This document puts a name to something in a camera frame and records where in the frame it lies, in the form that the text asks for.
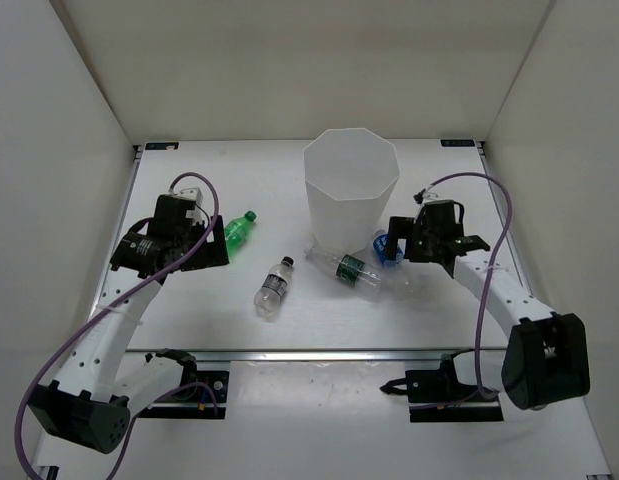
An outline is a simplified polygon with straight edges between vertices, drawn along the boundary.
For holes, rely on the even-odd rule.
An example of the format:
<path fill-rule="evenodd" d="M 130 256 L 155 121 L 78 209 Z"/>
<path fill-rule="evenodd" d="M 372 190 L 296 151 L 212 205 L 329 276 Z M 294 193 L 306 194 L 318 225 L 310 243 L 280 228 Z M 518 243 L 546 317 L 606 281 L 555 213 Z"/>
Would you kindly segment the green plastic soda bottle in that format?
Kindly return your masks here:
<path fill-rule="evenodd" d="M 232 219 L 224 229 L 229 260 L 232 260 L 248 240 L 257 219 L 257 214 L 248 210 L 243 216 Z"/>

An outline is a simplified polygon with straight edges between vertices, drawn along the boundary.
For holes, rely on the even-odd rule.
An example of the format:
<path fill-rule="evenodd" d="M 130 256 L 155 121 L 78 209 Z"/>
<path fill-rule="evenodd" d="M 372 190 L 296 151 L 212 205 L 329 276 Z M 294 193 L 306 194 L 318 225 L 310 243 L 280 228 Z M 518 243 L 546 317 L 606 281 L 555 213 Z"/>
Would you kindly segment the clear bottle green label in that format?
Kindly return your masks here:
<path fill-rule="evenodd" d="M 323 249 L 317 243 L 305 245 L 305 258 L 326 276 L 333 278 L 358 296 L 376 302 L 383 290 L 382 272 L 350 254 Z"/>

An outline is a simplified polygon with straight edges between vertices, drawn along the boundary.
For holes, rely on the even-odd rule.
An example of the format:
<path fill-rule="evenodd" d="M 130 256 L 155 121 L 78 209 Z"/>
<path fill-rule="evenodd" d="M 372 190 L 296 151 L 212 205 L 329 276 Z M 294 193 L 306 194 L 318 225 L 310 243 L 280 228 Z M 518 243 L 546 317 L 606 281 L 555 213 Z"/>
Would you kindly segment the small clear black-cap bottle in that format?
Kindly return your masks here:
<path fill-rule="evenodd" d="M 254 307 L 258 316 L 273 317 L 282 302 L 292 281 L 294 260 L 285 256 L 267 273 L 260 289 L 254 296 Z"/>

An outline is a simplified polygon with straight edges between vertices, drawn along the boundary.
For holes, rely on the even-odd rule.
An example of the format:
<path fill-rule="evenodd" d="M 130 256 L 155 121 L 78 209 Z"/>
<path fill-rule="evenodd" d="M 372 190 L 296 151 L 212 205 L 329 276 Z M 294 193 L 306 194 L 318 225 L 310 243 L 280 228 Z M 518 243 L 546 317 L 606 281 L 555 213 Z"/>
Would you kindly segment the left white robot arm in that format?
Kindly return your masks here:
<path fill-rule="evenodd" d="M 131 419 L 150 404 L 166 395 L 187 400 L 197 392 L 196 360 L 181 350 L 159 350 L 131 374 L 119 378 L 117 373 L 143 313 L 164 284 L 153 274 L 177 260 L 183 271 L 229 262 L 221 220 L 212 240 L 203 237 L 208 222 L 202 199 L 197 187 L 162 194 L 153 215 L 120 239 L 97 307 L 103 319 L 28 401 L 47 434 L 109 454 L 122 442 Z"/>

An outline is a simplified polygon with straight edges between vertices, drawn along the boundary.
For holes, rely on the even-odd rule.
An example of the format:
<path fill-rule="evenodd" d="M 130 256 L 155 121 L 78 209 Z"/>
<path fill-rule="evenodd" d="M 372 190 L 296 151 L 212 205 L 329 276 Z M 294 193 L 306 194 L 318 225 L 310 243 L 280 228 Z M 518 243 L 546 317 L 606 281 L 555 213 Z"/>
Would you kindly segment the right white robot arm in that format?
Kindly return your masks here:
<path fill-rule="evenodd" d="M 472 366 L 457 356 L 439 373 L 439 390 L 453 400 L 473 387 L 489 400 L 504 393 L 521 410 L 586 396 L 591 381 L 583 321 L 523 288 L 497 264 L 494 248 L 465 233 L 464 213 L 462 204 L 438 200 L 423 204 L 415 217 L 393 216 L 388 225 L 388 258 L 403 244 L 405 260 L 441 266 L 478 299 L 478 314 L 491 315 L 507 338 L 504 354 L 494 356 L 482 351 L 477 332 Z"/>

